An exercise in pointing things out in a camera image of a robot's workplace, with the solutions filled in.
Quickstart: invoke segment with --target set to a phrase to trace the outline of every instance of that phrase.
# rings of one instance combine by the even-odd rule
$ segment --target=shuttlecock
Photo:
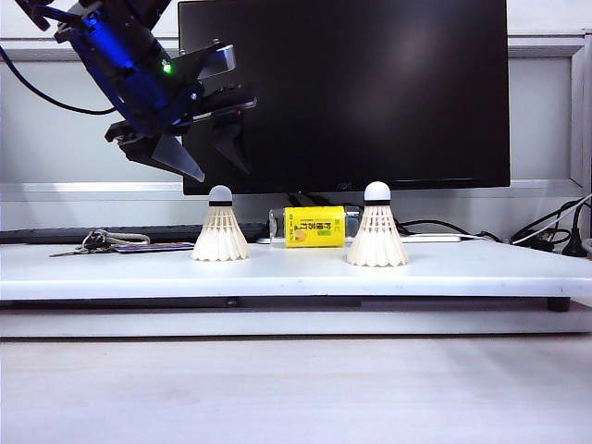
[[[232,192],[217,185],[210,190],[209,198],[210,208],[191,256],[196,261],[246,259],[249,246],[232,211]]]
[[[364,215],[346,258],[349,264],[397,266],[409,263],[390,210],[390,189],[372,182],[364,192]]]

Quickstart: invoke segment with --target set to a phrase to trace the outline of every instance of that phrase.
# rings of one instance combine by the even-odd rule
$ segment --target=black monitor screen
[[[184,144],[205,172],[188,194],[507,186],[505,0],[215,0],[179,3],[180,48],[234,44],[251,83],[241,141],[251,172],[197,123]]]

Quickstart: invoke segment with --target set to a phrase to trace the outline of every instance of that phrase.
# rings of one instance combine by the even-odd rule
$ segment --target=shuttlecock feather skirt
[[[196,261],[234,261],[249,257],[249,246],[231,206],[210,206],[192,253]]]
[[[407,252],[388,205],[369,205],[348,250],[347,262],[353,265],[397,266],[409,263]]]

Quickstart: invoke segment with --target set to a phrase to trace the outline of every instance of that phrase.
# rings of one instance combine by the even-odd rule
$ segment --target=yellow package
[[[345,244],[343,206],[299,206],[286,208],[286,246],[342,247]]]

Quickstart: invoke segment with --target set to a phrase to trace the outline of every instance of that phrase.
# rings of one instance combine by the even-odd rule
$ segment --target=keys
[[[111,245],[106,241],[107,234],[106,231],[100,229],[91,231],[82,241],[82,245],[79,245],[76,249],[71,252],[50,254],[49,257],[74,256],[88,253],[108,253],[111,251]]]
[[[109,253],[111,250],[109,248],[96,248],[94,250],[87,250],[83,247],[77,247],[76,250],[72,250],[71,252],[64,252],[64,253],[54,253],[50,254],[49,257],[62,257],[62,256],[75,256],[78,254],[89,254],[89,253]]]
[[[51,254],[49,257],[74,256],[88,253],[111,253],[114,245],[148,245],[150,238],[135,233],[109,233],[104,229],[91,231],[82,244],[71,252]]]

